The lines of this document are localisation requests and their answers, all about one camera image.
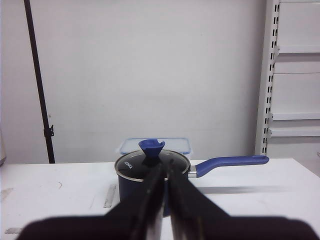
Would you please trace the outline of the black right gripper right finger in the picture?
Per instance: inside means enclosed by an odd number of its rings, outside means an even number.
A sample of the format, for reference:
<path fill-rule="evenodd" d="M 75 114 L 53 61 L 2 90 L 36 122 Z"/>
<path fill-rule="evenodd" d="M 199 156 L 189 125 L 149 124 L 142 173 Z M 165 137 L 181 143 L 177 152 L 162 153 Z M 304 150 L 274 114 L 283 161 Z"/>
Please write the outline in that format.
<path fill-rule="evenodd" d="M 231 216 L 169 162 L 168 202 L 176 240 L 317 240 L 304 221 L 280 216 Z"/>

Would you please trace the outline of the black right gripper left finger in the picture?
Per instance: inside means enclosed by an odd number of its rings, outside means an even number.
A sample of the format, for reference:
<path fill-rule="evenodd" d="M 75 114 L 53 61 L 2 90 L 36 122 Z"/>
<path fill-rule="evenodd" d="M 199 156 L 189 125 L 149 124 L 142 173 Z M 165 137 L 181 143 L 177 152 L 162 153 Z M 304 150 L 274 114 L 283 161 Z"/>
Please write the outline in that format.
<path fill-rule="evenodd" d="M 164 167 L 158 164 L 126 199 L 105 215 L 51 217 L 24 227 L 20 240 L 159 240 Z"/>

